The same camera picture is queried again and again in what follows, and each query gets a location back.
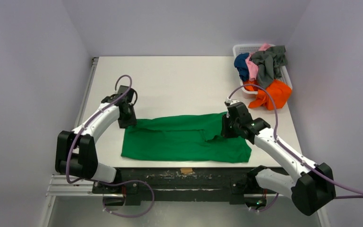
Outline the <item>green t shirt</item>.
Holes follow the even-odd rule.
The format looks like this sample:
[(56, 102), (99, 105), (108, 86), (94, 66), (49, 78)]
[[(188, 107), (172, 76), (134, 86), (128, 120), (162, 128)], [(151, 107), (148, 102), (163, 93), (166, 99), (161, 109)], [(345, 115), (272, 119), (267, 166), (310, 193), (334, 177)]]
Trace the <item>green t shirt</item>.
[(221, 135), (224, 113), (138, 119), (125, 130), (121, 156), (144, 161), (246, 163), (247, 142)]

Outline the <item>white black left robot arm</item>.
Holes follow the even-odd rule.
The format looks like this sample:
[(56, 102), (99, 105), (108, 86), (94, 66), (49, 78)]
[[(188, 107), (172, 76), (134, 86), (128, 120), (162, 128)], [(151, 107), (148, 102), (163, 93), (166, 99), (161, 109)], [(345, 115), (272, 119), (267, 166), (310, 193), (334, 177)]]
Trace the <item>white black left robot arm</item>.
[(106, 96), (98, 109), (83, 124), (71, 131), (62, 131), (57, 137), (55, 170), (64, 175), (100, 181), (109, 193), (121, 190), (122, 180), (116, 177), (114, 167), (98, 161), (95, 144), (114, 122), (126, 129), (137, 124), (134, 105), (137, 92), (128, 87), (120, 88)]

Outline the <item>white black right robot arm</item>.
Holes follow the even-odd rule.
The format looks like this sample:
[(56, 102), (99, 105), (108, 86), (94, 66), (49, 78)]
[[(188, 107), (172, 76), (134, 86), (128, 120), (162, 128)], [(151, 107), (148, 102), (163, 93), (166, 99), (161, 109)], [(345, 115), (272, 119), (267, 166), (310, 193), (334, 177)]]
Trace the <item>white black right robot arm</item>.
[(221, 135), (240, 137), (270, 155), (286, 171), (277, 173), (258, 166), (247, 174), (246, 186), (251, 192), (268, 189), (288, 197), (304, 215), (310, 216), (336, 198), (330, 182), (333, 172), (325, 163), (320, 165), (302, 156), (283, 140), (262, 118), (253, 119), (248, 108), (239, 101), (226, 101), (227, 112), (222, 116)]

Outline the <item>orange t shirt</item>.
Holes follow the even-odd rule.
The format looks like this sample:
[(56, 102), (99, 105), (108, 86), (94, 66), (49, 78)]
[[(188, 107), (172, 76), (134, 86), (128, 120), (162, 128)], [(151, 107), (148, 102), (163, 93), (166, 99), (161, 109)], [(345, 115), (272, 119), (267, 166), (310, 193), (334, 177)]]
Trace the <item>orange t shirt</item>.
[[(273, 104), (269, 96), (261, 89), (258, 89), (257, 87), (253, 87), (252, 84), (258, 85), (256, 81), (246, 81), (243, 82), (246, 86), (244, 89), (246, 91), (257, 91), (258, 93), (255, 96), (254, 101), (250, 102), (248, 107), (258, 108), (260, 106), (265, 107), (267, 110), (274, 110)], [(267, 88), (266, 92), (270, 94), (272, 97), (276, 108), (281, 109), (284, 107), (284, 105), (287, 103), (291, 93), (292, 89), (285, 84), (284, 82), (275, 79)]]

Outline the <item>pink t shirt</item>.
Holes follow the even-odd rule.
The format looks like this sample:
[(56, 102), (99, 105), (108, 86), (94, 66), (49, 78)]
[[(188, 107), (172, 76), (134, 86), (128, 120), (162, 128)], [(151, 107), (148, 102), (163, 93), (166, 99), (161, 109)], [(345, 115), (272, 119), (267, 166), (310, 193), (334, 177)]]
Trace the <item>pink t shirt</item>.
[[(265, 50), (267, 50), (270, 47), (271, 47), (271, 45), (269, 45), (267, 43), (264, 43), (259, 48), (259, 51), (265, 51)], [(246, 66), (247, 66), (248, 72), (249, 72), (249, 81), (255, 81), (256, 80), (256, 77), (257, 77), (257, 74), (258, 74), (258, 71), (259, 71), (259, 67), (255, 63), (253, 63), (251, 61), (251, 57), (252, 57), (252, 55), (254, 53), (255, 52), (249, 53), (248, 57), (245, 59), (245, 63), (246, 63)]]

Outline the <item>tan tape piece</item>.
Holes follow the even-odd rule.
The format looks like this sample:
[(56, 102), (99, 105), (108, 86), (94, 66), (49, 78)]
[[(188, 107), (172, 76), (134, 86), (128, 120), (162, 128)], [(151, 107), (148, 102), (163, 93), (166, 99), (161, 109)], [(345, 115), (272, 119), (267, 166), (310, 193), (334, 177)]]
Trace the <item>tan tape piece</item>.
[(180, 168), (180, 172), (182, 175), (190, 175), (194, 173), (192, 168)]

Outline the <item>blue t shirt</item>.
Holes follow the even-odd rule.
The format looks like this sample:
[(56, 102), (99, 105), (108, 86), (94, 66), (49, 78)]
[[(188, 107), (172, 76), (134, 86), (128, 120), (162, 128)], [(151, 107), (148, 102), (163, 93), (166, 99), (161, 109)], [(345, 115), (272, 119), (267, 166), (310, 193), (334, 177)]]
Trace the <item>blue t shirt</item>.
[(242, 82), (249, 80), (249, 69), (246, 63), (246, 59), (249, 57), (249, 53), (242, 53), (235, 57), (234, 67), (239, 73), (239, 77)]

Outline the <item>white plastic laundry basket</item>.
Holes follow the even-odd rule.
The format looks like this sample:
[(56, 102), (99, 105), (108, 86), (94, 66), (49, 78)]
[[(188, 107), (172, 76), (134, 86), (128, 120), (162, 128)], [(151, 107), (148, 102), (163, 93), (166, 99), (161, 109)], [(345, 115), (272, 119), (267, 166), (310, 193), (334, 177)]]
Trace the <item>white plastic laundry basket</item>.
[[(232, 48), (233, 57), (236, 58), (240, 54), (256, 52), (260, 49), (261, 46), (262, 44), (236, 44)], [(281, 66), (279, 68), (279, 71), (281, 73), (281, 78), (279, 78), (278, 80), (284, 82), (293, 90), (293, 85), (291, 83), (286, 66)], [(257, 94), (257, 91), (248, 91), (244, 87), (242, 87), (241, 94), (242, 97), (246, 99), (254, 98), (254, 96), (256, 96)]]

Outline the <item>grey t shirt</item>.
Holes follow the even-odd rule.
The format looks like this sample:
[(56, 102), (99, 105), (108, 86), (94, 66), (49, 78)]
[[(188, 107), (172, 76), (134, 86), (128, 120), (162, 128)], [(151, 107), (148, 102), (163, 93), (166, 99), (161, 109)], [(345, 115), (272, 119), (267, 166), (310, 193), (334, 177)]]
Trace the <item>grey t shirt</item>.
[(281, 68), (288, 64), (284, 45), (271, 46), (264, 51), (257, 51), (251, 61), (258, 66), (256, 81), (262, 88), (269, 87), (275, 79), (282, 78)]

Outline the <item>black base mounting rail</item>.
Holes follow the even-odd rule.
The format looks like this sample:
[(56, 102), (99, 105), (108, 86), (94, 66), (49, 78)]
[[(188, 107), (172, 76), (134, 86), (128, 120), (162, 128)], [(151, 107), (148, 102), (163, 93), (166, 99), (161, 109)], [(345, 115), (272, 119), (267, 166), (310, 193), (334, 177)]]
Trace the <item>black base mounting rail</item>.
[(120, 168), (111, 186), (95, 183), (94, 194), (125, 196), (126, 205), (142, 201), (208, 201), (244, 204), (247, 194), (275, 192), (271, 186), (260, 187), (256, 176), (264, 166), (241, 168), (193, 168), (184, 174), (180, 168)]

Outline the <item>aluminium frame rail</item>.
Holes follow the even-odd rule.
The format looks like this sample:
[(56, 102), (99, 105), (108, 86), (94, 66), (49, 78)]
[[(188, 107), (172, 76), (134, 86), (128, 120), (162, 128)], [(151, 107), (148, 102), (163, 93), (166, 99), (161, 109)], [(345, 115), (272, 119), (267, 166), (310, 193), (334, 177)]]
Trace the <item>aluminium frame rail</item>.
[(46, 196), (88, 196), (92, 195), (93, 183), (79, 180), (68, 183), (64, 175), (52, 175)]

